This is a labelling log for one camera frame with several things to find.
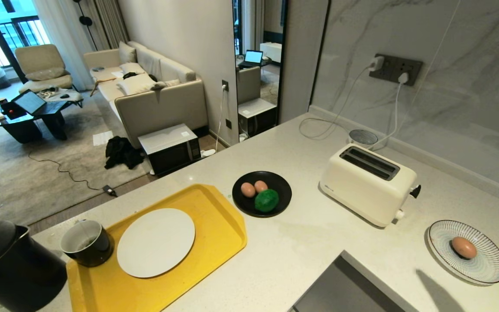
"toaster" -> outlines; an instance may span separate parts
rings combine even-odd
[[[327,196],[378,227],[404,216],[408,195],[417,198],[417,174],[356,144],[348,144],[329,160],[319,186]]]

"yellow tray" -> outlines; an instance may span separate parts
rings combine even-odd
[[[137,218],[161,208],[180,209],[194,221],[196,238],[186,258],[154,278],[134,278],[117,262],[117,245]],[[107,229],[115,251],[107,262],[86,268],[69,261],[67,274],[75,312],[161,311],[242,250],[247,243],[242,215],[210,185],[194,184]]]

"paper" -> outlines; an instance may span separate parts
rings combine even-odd
[[[113,131],[94,134],[93,138],[94,146],[105,145],[109,142],[109,139],[113,138]]]
[[[115,75],[115,77],[117,77],[117,78],[122,78],[124,76],[122,71],[120,71],[120,72],[115,71],[115,72],[112,72],[111,74]]]

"countertop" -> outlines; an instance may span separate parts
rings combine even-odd
[[[473,286],[442,268],[424,240],[428,226],[454,219],[473,226],[499,247],[499,199],[422,162],[384,148],[379,154],[418,174],[422,192],[409,198],[406,216],[378,229],[318,189],[327,160],[345,145],[337,128],[326,140],[303,137],[305,114],[137,190],[34,235],[51,250],[78,219],[109,226],[194,183],[210,184],[232,203],[233,183],[267,170],[291,185],[288,208],[272,218],[242,213],[248,244],[166,311],[285,312],[336,257],[342,255],[396,304],[408,311],[499,311],[499,283]],[[320,133],[325,123],[302,130]],[[43,311],[71,311],[68,286]]]

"black bowl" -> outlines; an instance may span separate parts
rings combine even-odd
[[[257,197],[257,195],[253,198],[247,198],[242,194],[243,183],[248,182],[253,185],[259,180],[265,182],[269,189],[273,189],[279,194],[279,203],[277,204],[277,207],[271,211],[263,212],[255,209],[255,197]],[[292,189],[288,182],[276,173],[255,171],[244,174],[234,183],[234,186],[232,186],[232,198],[238,208],[247,215],[258,218],[269,218],[278,215],[286,209],[292,198]]]

